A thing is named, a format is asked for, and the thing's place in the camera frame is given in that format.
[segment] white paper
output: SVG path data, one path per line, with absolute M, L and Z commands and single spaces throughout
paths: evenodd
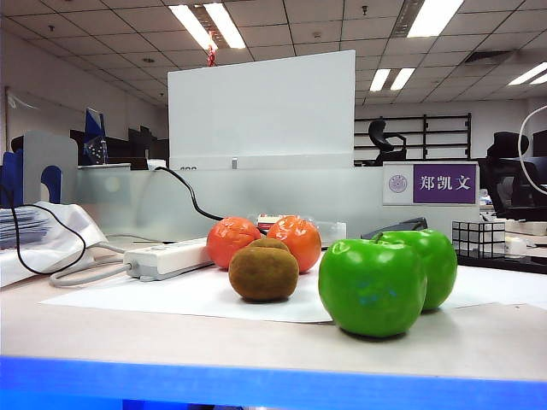
M 236 319 L 326 322 L 331 317 L 319 298 L 318 275 L 319 262 L 299 276 L 296 290 L 282 302 L 245 302 L 232 289 L 228 272 L 211 266 L 155 282 L 120 276 L 42 303 Z
M 237 319 L 324 322 L 331 318 L 319 298 L 318 271 L 319 262 L 309 273 L 300 275 L 294 294 L 283 302 L 245 302 L 232 289 L 226 271 L 208 267 L 159 282 L 143 283 L 120 276 L 42 303 Z M 547 275 L 459 266 L 454 290 L 441 308 L 494 302 L 547 308 Z

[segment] air vent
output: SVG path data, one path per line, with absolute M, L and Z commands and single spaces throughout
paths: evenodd
M 465 61 L 465 64 L 472 65 L 497 65 L 511 57 L 510 51 L 475 51 Z

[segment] power strip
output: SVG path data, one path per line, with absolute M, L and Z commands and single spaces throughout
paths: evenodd
M 128 250 L 123 263 L 131 265 L 128 275 L 143 282 L 163 280 L 212 265 L 207 254 L 206 237 L 184 242 Z

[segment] kiwi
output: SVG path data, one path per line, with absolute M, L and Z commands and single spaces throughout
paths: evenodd
M 248 246 L 259 246 L 261 248 L 278 248 L 291 252 L 287 245 L 282 243 L 279 239 L 274 239 L 272 237 L 261 237 L 251 243 Z
M 233 256 L 228 269 L 233 289 L 257 302 L 286 299 L 297 287 L 298 262 L 290 252 L 247 246 Z

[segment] black office chair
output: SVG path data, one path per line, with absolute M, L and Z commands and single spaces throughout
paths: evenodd
M 365 165 L 381 167 L 384 161 L 405 161 L 407 159 L 407 138 L 397 132 L 384 132 L 385 121 L 374 120 L 368 126 L 370 140 L 379 148 L 379 155 L 374 161 L 366 161 Z M 403 141 L 403 147 L 395 150 L 387 138 L 399 138 Z
M 547 220 L 547 196 L 537 192 L 522 172 L 517 149 L 518 134 L 496 132 L 494 144 L 486 158 L 479 159 L 480 186 L 486 188 L 498 218 L 512 220 Z M 528 149 L 528 138 L 522 136 L 521 151 Z M 538 170 L 524 161 L 532 181 L 540 184 Z

